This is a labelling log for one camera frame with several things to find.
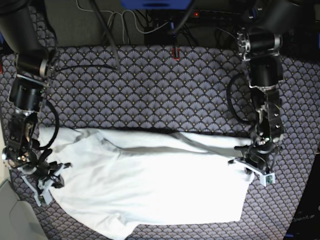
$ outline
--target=white cloth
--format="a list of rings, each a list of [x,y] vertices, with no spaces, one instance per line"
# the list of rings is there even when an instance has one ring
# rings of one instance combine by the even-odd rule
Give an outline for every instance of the white cloth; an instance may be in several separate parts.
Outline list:
[[[52,128],[40,128],[41,145]],[[50,191],[67,214],[114,240],[139,224],[239,221],[249,184],[235,146],[249,139],[61,128],[48,162],[72,163],[65,187]]]

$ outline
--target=blue device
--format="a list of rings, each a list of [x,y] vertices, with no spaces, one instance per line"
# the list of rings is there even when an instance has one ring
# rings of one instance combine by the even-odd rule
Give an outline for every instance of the blue device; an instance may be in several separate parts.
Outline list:
[[[126,9],[185,10],[192,0],[121,0]]]

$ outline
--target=scalloped pattern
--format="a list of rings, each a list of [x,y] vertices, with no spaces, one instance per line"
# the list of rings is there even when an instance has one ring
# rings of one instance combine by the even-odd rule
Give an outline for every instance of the scalloped pattern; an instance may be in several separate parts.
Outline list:
[[[39,39],[47,47],[55,41],[43,19],[31,9]],[[230,50],[182,47],[181,60],[163,46],[122,46],[118,49],[121,71],[78,65],[115,61],[107,47],[59,49],[60,68],[52,79],[48,99],[55,105],[62,127],[140,128],[243,136],[248,128],[239,124],[226,104],[226,85],[242,70],[240,58]],[[13,109],[8,95],[16,72],[13,56],[3,59],[0,102],[5,129]],[[201,225],[137,227],[128,240],[282,240],[303,194],[320,140],[320,66],[282,58],[284,81],[280,84],[281,118],[286,137],[277,158],[277,182],[266,188],[256,179],[248,189],[239,222]],[[249,89],[243,79],[232,88],[235,109],[252,118]],[[52,126],[47,108],[39,114],[42,125]],[[66,214],[53,202],[37,207],[30,189],[11,172],[13,186],[29,202],[50,240],[105,240]]]

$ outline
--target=patterned carpet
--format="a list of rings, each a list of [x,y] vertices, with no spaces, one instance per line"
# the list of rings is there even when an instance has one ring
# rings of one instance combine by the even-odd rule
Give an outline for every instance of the patterned carpet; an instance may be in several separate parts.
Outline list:
[[[31,13],[40,41],[53,47],[55,41],[43,18],[34,9]],[[75,66],[57,72],[48,95],[59,113],[61,127],[248,134],[248,127],[232,117],[226,103],[226,86],[231,77],[242,71],[241,59],[235,52],[182,47],[181,60],[175,61],[169,46],[121,46],[118,51],[120,72],[98,66],[76,67],[114,66],[108,47],[59,49],[59,68]],[[7,129],[13,111],[7,99],[15,68],[12,55],[2,60],[0,100]],[[263,187],[255,179],[249,187],[240,222],[140,225],[129,240],[283,239],[306,186],[320,140],[320,66],[285,57],[282,63],[281,116],[286,134],[274,168],[276,184]],[[253,110],[246,82],[238,80],[232,91],[235,110],[242,118],[251,118]],[[45,108],[39,120],[41,125],[52,126],[53,114]],[[50,240],[106,239],[68,216],[55,202],[37,207],[19,173],[12,171],[11,177],[17,194],[32,205]]]

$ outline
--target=gray floor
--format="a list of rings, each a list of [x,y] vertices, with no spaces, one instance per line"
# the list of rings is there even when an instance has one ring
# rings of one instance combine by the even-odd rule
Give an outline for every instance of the gray floor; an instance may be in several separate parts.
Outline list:
[[[121,6],[120,0],[97,0],[101,10],[110,10],[123,12],[125,8]],[[93,12],[79,10],[76,0],[45,0],[48,19],[56,31],[58,44],[61,47],[66,46],[84,46],[100,45],[102,40],[102,29]],[[79,5],[84,9],[91,9],[87,0],[79,0]],[[227,0],[197,0],[196,6],[201,10],[226,10],[228,8]],[[104,12],[105,19],[108,20],[110,13]],[[134,17],[131,13],[125,15],[129,29],[131,44],[143,45],[144,36],[136,30]],[[207,27],[192,29],[192,33],[202,47],[214,47],[215,40],[213,29]],[[122,21],[117,15],[113,36],[117,44],[122,45]],[[188,45],[186,39],[180,36],[178,43],[181,46]]]

